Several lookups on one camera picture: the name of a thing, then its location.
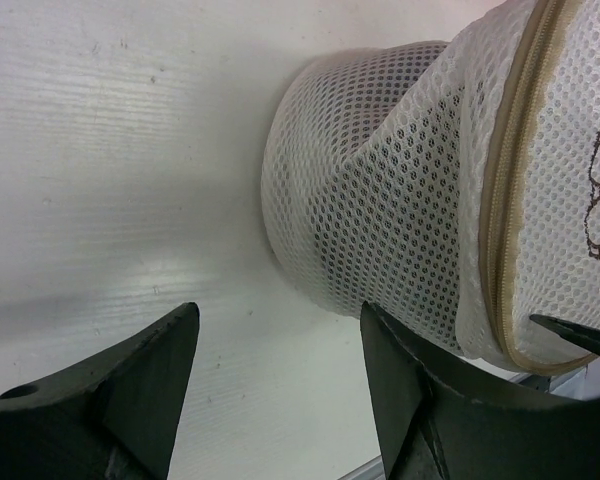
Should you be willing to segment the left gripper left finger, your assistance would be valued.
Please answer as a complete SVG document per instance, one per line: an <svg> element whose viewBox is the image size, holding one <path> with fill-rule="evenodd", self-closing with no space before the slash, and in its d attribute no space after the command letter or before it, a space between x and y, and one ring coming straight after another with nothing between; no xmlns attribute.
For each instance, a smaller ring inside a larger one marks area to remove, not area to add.
<svg viewBox="0 0 600 480"><path fill-rule="evenodd" d="M128 339L0 395L0 479L165 479L198 342L184 303Z"/></svg>

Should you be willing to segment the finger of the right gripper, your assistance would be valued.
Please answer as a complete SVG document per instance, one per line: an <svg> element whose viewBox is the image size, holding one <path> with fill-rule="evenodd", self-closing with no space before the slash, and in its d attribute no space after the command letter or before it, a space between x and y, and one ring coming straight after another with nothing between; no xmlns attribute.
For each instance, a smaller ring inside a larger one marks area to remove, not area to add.
<svg viewBox="0 0 600 480"><path fill-rule="evenodd" d="M600 357L600 330L539 314L532 314L530 320L557 334L563 340Z"/></svg>

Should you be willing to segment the white mesh laundry bag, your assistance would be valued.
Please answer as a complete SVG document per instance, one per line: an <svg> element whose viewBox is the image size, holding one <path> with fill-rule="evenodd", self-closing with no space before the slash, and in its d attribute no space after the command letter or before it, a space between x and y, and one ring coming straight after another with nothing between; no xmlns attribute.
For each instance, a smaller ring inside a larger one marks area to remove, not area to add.
<svg viewBox="0 0 600 480"><path fill-rule="evenodd" d="M440 348L555 374L600 330L600 1L507 1L450 42L306 67L266 144L262 211L321 307L374 303Z"/></svg>

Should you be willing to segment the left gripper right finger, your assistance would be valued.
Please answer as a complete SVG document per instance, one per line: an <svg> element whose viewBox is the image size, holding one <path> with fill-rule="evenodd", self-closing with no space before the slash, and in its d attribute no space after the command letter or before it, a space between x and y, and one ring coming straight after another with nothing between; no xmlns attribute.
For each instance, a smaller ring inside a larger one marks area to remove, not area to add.
<svg viewBox="0 0 600 480"><path fill-rule="evenodd" d="M360 329L386 478L600 479L600 397L494 376L373 304Z"/></svg>

